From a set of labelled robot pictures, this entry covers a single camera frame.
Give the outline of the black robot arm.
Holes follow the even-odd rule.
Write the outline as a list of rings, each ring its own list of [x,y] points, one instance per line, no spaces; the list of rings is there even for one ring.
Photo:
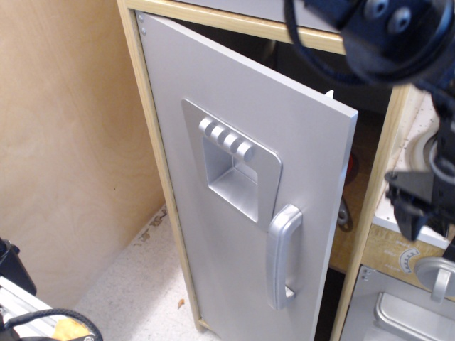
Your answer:
[[[343,39],[350,72],[319,60],[299,37],[295,5],[284,2],[298,55],[323,76],[345,85],[411,84],[428,92],[439,116],[428,172],[389,172],[387,197],[404,237],[415,240],[432,223],[443,234],[454,222],[454,2],[305,1]]]

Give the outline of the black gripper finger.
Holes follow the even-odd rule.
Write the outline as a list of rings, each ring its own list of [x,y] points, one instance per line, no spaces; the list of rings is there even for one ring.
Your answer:
[[[409,202],[397,202],[394,215],[401,234],[410,241],[417,239],[420,229],[427,222],[427,214]]]

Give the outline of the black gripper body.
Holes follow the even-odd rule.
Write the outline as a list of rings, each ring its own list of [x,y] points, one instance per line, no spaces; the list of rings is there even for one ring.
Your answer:
[[[386,197],[393,207],[397,202],[409,202],[427,214],[427,222],[454,223],[454,184],[441,179],[433,172],[390,171]]]

